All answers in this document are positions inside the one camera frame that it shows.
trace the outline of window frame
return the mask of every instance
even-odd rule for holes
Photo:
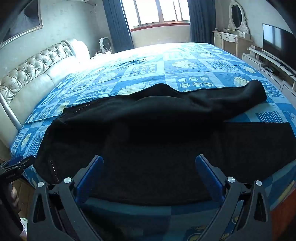
[[[175,9],[175,16],[176,16],[176,20],[171,20],[171,21],[164,21],[163,19],[163,12],[161,10],[161,6],[160,6],[160,1],[159,0],[155,0],[156,2],[156,7],[157,7],[157,11],[158,11],[158,18],[159,18],[159,22],[153,22],[153,23],[141,23],[141,19],[140,19],[140,15],[139,15],[139,11],[138,11],[138,7],[137,7],[137,3],[136,0],[133,0],[133,3],[135,5],[135,9],[136,9],[136,13],[137,13],[137,18],[138,18],[138,22],[139,25],[138,26],[129,26],[130,30],[135,30],[137,28],[142,29],[148,26],[157,26],[157,25],[161,25],[161,26],[165,26],[165,25],[173,25],[174,23],[178,23],[178,25],[181,25],[182,23],[184,25],[188,25],[190,24],[190,21],[188,20],[183,20],[183,16],[182,16],[182,9],[181,9],[181,5],[180,5],[180,1],[177,0],[179,3],[179,8],[180,8],[180,13],[181,13],[181,21],[178,21],[178,17],[177,17],[177,12],[176,12],[176,7],[175,7],[175,3],[174,4],[174,9]]]

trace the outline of fan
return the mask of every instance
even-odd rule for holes
[[[111,42],[108,38],[101,38],[100,39],[100,48],[101,52],[105,53],[111,50]]]

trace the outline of window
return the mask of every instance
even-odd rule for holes
[[[190,22],[187,0],[122,0],[130,29],[143,25]]]

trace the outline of mattress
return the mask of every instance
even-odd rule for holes
[[[289,122],[296,133],[296,110],[258,71],[219,48],[204,43],[152,45],[114,54],[105,62],[67,76],[36,106],[11,146],[13,156],[36,156],[47,127],[63,109],[113,95],[127,95],[165,83],[180,92],[201,88],[244,86],[259,80],[267,100],[229,120],[233,122]],[[190,131],[180,123],[176,131]],[[36,186],[42,179],[33,167],[24,173]],[[262,180],[271,210],[295,189],[296,161]],[[140,207],[89,198],[85,210],[106,216],[135,240],[196,240],[218,206],[213,201],[170,207]],[[227,237],[237,216],[234,215]]]

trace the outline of headboard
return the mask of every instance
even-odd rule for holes
[[[0,79],[0,140],[8,148],[35,106],[89,58],[83,42],[63,40],[28,58]]]

